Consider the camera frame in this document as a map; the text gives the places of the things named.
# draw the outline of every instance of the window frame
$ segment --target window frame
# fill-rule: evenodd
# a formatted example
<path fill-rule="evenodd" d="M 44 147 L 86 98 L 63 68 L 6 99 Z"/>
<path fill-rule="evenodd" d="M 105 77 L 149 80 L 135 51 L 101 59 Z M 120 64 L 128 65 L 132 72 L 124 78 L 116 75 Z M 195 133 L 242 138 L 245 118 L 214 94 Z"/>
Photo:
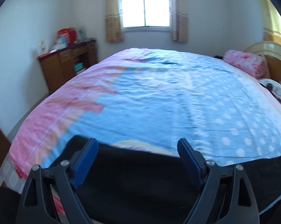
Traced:
<path fill-rule="evenodd" d="M 119 13 L 121 18 L 121 24 L 122 29 L 124 32 L 128 31 L 171 31 L 171 24 L 172 24 L 172 18 L 171 18 L 171 0 L 168 0 L 169 3 L 169 27 L 164 26 L 138 26 L 138 27 L 123 27 L 123 17 L 122 17 L 122 0 L 118 0 L 119 2 Z"/>

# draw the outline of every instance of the window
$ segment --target window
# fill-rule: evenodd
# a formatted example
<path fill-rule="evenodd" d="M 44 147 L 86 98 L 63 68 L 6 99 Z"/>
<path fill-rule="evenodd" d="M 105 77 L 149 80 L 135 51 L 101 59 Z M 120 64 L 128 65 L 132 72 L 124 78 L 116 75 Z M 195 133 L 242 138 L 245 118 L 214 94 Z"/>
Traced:
<path fill-rule="evenodd" d="M 170 0 L 119 0 L 124 28 L 170 27 Z"/>

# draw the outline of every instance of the wooden desk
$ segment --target wooden desk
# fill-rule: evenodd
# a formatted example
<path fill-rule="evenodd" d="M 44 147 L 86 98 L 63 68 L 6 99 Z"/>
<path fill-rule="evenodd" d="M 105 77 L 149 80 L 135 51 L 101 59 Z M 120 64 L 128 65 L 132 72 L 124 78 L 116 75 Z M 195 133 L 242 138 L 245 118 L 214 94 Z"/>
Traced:
<path fill-rule="evenodd" d="M 96 40 L 87 39 L 64 49 L 46 53 L 39 60 L 49 93 L 52 94 L 76 76 L 74 64 L 82 62 L 84 68 L 98 63 Z"/>

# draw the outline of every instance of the black clamp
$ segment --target black clamp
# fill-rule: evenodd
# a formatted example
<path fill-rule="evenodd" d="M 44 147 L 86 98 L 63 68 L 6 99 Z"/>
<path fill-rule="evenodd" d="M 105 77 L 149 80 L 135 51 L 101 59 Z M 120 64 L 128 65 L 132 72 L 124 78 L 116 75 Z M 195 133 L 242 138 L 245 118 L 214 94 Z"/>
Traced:
<path fill-rule="evenodd" d="M 242 165 L 219 167 L 205 160 L 186 139 L 177 145 L 191 182 L 201 193 L 184 224 L 259 223 L 256 199 Z M 55 184 L 69 222 L 92 224 L 75 189 L 83 183 L 98 153 L 98 142 L 90 139 L 81 151 L 56 167 L 33 166 L 25 184 L 16 224 L 60 224 L 50 185 Z"/>

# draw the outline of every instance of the red box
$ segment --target red box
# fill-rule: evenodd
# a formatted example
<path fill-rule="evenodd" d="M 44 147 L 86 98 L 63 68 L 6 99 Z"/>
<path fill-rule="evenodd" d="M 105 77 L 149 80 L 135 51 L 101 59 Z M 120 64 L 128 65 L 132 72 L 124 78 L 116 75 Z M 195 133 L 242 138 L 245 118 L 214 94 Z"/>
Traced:
<path fill-rule="evenodd" d="M 74 28 L 61 29 L 58 31 L 57 37 L 64 37 L 68 45 L 73 45 L 74 41 L 76 41 L 76 31 Z"/>

